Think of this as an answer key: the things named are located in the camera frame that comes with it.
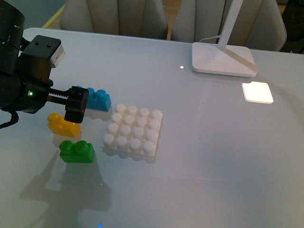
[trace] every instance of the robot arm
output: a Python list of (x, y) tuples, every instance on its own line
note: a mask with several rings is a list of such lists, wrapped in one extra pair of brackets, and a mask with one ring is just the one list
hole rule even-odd
[(22, 37), (24, 20), (17, 9), (0, 0), (0, 109), (12, 114), (12, 120), (0, 128), (18, 121), (16, 111), (34, 114), (46, 101), (65, 105), (65, 120), (81, 123), (88, 90), (76, 86), (67, 91), (51, 88), (51, 68), (57, 67), (65, 55), (61, 41), (44, 36), (26, 41)]

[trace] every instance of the chair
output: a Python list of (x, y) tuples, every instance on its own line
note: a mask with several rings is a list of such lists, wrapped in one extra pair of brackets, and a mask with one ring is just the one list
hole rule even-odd
[(167, 39), (162, 0), (67, 0), (61, 29)]
[[(221, 34), (232, 0), (183, 0), (171, 40), (199, 42)], [(206, 40), (216, 43), (216, 38)], [(228, 44), (279, 51), (286, 30), (276, 0), (244, 0)]]

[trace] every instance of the yellow lego brick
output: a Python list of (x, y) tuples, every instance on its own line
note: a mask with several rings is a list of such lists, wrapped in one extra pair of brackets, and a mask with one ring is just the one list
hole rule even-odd
[(76, 138), (81, 129), (78, 123), (65, 121), (64, 116), (60, 116), (58, 113), (51, 113), (47, 120), (47, 126), (54, 134)]

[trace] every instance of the white table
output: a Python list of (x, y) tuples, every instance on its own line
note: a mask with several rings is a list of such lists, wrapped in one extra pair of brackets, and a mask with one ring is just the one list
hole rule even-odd
[[(110, 114), (86, 110), (93, 164), (66, 164), (47, 103), (0, 130), (0, 227), (299, 228), (304, 226), (304, 56), (252, 50), (274, 102), (244, 99), (249, 79), (194, 73), (191, 44), (33, 28), (62, 40), (54, 88), (104, 89), (160, 109), (154, 163), (102, 152)], [(10, 115), (0, 112), (1, 122)]]

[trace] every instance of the green lego brick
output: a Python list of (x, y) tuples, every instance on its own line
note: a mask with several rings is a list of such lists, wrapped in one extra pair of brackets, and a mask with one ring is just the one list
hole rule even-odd
[(59, 149), (59, 156), (66, 163), (93, 163), (95, 150), (92, 144), (86, 141), (72, 143), (65, 140), (60, 144)]

